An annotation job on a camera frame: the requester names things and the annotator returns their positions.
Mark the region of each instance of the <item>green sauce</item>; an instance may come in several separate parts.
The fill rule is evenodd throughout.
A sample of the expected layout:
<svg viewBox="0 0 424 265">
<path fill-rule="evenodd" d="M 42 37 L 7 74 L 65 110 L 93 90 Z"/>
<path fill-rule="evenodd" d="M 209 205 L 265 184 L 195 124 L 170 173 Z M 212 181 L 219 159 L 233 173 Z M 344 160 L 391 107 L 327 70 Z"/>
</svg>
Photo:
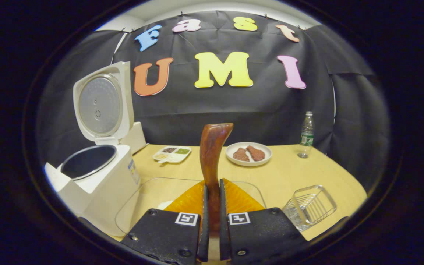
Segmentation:
<svg viewBox="0 0 424 265">
<path fill-rule="evenodd" d="M 179 149 L 175 154 L 185 155 L 187 153 L 189 153 L 189 150 L 187 150 L 187 149 Z"/>
</svg>

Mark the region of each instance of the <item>inner lid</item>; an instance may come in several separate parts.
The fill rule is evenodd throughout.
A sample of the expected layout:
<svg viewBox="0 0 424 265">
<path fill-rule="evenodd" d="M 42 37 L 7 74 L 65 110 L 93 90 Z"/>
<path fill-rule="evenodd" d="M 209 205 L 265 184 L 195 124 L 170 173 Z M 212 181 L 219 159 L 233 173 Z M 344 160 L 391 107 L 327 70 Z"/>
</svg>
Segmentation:
<svg viewBox="0 0 424 265">
<path fill-rule="evenodd" d="M 86 128 L 98 136 L 110 136 L 121 121 L 121 92 L 108 75 L 90 80 L 79 96 L 79 114 Z"/>
<path fill-rule="evenodd" d="M 101 170 L 103 167 L 107 166 L 115 156 L 115 146 L 91 146 L 66 158 L 60 171 L 73 180 L 79 180 Z"/>
</svg>

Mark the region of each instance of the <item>letter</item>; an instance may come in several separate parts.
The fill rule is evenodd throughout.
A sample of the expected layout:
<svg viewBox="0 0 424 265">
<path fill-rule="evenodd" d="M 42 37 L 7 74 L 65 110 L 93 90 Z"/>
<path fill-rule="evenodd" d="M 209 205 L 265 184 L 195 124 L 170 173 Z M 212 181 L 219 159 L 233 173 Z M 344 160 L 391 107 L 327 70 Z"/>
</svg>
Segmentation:
<svg viewBox="0 0 424 265">
<path fill-rule="evenodd" d="M 213 52 L 202 52 L 194 56 L 199 60 L 199 80 L 194 83 L 197 88 L 212 87 L 214 82 L 210 79 L 209 72 L 212 73 L 220 86 L 225 84 L 227 77 L 232 72 L 229 81 L 231 86 L 250 87 L 253 80 L 248 75 L 246 59 L 249 55 L 245 52 L 232 52 L 225 63 L 222 63 Z"/>
<path fill-rule="evenodd" d="M 133 69 L 135 72 L 135 80 L 133 84 L 135 93 L 139 96 L 145 97 L 158 94 L 165 89 L 166 84 L 168 83 L 171 62 L 173 62 L 173 58 L 163 58 L 156 62 L 156 65 L 158 65 L 160 69 L 158 69 L 158 81 L 154 85 L 148 85 L 146 83 L 148 69 L 150 69 L 152 64 L 146 63 L 135 67 Z"/>
<path fill-rule="evenodd" d="M 248 17 L 235 17 L 233 22 L 235 22 L 233 24 L 234 27 L 239 30 L 255 31 L 258 29 L 258 26 L 254 24 L 254 20 Z"/>
<path fill-rule="evenodd" d="M 289 40 L 292 40 L 293 42 L 300 42 L 297 37 L 294 37 L 294 35 L 292 35 L 292 33 L 295 33 L 292 29 L 289 29 L 284 25 L 276 25 L 276 28 L 281 29 L 284 36 L 286 36 L 286 38 L 288 38 Z"/>
<path fill-rule="evenodd" d="M 201 27 L 199 26 L 201 23 L 200 20 L 183 20 L 178 22 L 178 25 L 173 28 L 174 32 L 183 32 L 183 31 L 196 31 Z"/>
<path fill-rule="evenodd" d="M 146 32 L 143 32 L 135 38 L 135 40 L 138 40 L 140 42 L 140 45 L 142 45 L 142 47 L 140 48 L 140 52 L 143 52 L 148 47 L 158 42 L 157 39 L 152 39 L 160 35 L 157 29 L 161 29 L 161 25 L 156 25 L 155 27 L 152 27 L 151 29 L 147 30 Z"/>
<path fill-rule="evenodd" d="M 284 83 L 288 88 L 304 89 L 307 85 L 300 78 L 299 69 L 297 69 L 298 60 L 294 57 L 279 55 L 278 60 L 284 65 L 287 80 Z"/>
</svg>

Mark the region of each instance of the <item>meat slice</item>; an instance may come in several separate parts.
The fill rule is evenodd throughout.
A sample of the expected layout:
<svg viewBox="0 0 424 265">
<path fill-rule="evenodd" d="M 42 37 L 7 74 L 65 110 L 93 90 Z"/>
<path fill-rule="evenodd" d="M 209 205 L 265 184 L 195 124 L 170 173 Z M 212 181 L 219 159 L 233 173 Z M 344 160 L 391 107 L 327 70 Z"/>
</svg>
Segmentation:
<svg viewBox="0 0 424 265">
<path fill-rule="evenodd" d="M 233 153 L 233 158 L 241 160 L 241 161 L 250 161 L 250 158 L 246 155 L 246 150 L 243 148 L 238 148 L 238 150 Z"/>
<path fill-rule="evenodd" d="M 251 158 L 253 158 L 254 161 L 261 161 L 264 159 L 264 152 L 254 148 L 253 146 L 246 147 L 246 150 L 251 154 Z"/>
</svg>

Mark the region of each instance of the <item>white rice cooker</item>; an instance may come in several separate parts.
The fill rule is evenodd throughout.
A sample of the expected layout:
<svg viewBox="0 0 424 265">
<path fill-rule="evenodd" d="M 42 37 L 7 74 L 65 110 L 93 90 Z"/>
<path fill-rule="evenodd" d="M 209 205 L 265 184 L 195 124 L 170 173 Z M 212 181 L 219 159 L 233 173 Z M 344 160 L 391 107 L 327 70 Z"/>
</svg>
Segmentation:
<svg viewBox="0 0 424 265">
<path fill-rule="evenodd" d="M 74 84 L 79 129 L 96 146 L 72 154 L 57 168 L 45 164 L 47 177 L 68 208 L 113 236 L 131 229 L 137 201 L 131 197 L 138 196 L 140 185 L 131 146 L 120 142 L 134 126 L 130 70 L 130 62 L 118 62 Z M 142 131 L 139 137 L 145 144 Z"/>
</svg>

